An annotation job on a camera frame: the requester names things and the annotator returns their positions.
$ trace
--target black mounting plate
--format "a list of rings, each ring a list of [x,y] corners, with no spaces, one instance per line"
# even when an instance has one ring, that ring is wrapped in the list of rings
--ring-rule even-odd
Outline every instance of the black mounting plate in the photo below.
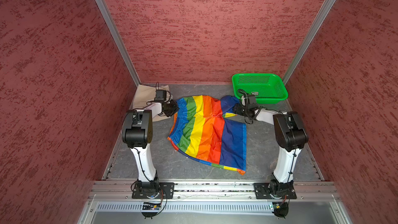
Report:
[[[163,197],[166,198],[165,194],[167,194],[167,199],[172,199],[174,194],[174,183],[159,183],[160,188],[163,189]],[[134,185],[134,189],[132,191],[131,198],[132,199],[160,199],[161,195],[158,194],[155,198],[148,198],[146,195],[140,193],[138,185]]]
[[[253,183],[256,199],[277,200],[275,197],[272,197],[271,194],[267,193],[266,189],[268,188],[268,185],[269,183]],[[294,191],[294,189],[292,191],[289,191],[289,194],[287,195],[286,199],[291,199],[291,200],[297,199],[296,192]]]

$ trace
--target electrical wire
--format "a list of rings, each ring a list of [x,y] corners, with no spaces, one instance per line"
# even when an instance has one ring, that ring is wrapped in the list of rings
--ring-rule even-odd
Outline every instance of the electrical wire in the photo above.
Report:
[[[160,206],[162,207],[162,202],[163,202],[163,189],[160,189],[162,191],[162,195],[160,196]]]
[[[281,202],[281,204],[279,204],[279,206],[281,206],[286,201],[286,197],[287,195],[285,195],[285,199],[283,199],[283,201]]]
[[[138,153],[138,159],[140,160],[140,166],[141,166],[141,171],[142,171],[142,173],[144,174],[144,176],[145,176],[145,178],[148,180],[148,182],[150,182],[151,180],[149,180],[149,179],[147,178],[147,175],[145,175],[145,172],[144,172],[144,170],[143,170],[143,168],[142,168],[140,152],[138,151],[138,149],[137,149],[136,147],[133,147],[133,149],[135,149],[135,150],[137,151],[137,153]]]
[[[166,196],[166,203],[164,204],[164,207],[163,207],[159,212],[157,212],[156,215],[154,215],[153,217],[155,217],[155,216],[157,216],[158,214],[160,214],[160,213],[166,208],[168,197],[167,197],[167,193],[165,193],[164,195]]]
[[[287,177],[287,183],[289,183],[290,175],[293,174],[292,169],[293,169],[293,164],[295,164],[295,157],[297,157],[296,156],[296,149],[295,149],[295,153],[293,154],[292,166],[290,167],[289,176]]]
[[[132,186],[133,186],[133,185],[135,186],[135,184],[136,184],[137,182],[138,182],[138,179],[130,185],[131,191],[132,191]]]
[[[166,90],[166,92],[168,92],[169,95],[170,95],[169,96],[169,100],[165,102],[165,103],[168,103],[168,102],[170,102],[172,100],[172,93],[170,91],[168,91],[168,90]]]
[[[244,99],[244,101],[245,101],[245,122],[246,122],[246,124],[253,124],[253,121],[256,119],[256,117],[260,114],[260,111],[261,111],[261,109],[263,108],[262,106],[260,106],[259,108],[258,108],[258,111],[257,111],[257,113],[253,116],[253,117],[250,117],[249,116],[249,114],[248,114],[248,94],[247,94],[247,92],[245,92],[244,90],[242,90],[242,89],[238,89],[238,93],[240,93],[240,94],[243,94],[244,95],[244,97],[243,97],[243,99]]]

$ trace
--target striped fabric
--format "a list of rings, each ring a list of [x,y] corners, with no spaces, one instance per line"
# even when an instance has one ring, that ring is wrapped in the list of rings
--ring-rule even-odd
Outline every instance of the striped fabric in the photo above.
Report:
[[[225,119],[235,116],[232,108],[239,100],[221,100],[200,95],[177,100],[180,110],[168,137],[185,156],[243,175],[246,171],[246,125]]]

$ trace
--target green basket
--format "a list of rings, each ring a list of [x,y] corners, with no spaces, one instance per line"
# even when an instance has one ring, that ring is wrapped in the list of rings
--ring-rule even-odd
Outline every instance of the green basket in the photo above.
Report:
[[[256,96],[259,104],[276,104],[287,99],[282,79],[273,73],[237,73],[232,76],[235,97],[241,98],[238,89]]]

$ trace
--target red stripe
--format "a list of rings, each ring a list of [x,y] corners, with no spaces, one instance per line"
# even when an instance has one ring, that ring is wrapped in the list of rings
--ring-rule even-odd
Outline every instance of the red stripe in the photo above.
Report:
[[[221,156],[221,138],[225,121],[222,117],[221,101],[212,99],[211,104],[214,116],[214,124],[210,152],[207,161],[219,164]]]

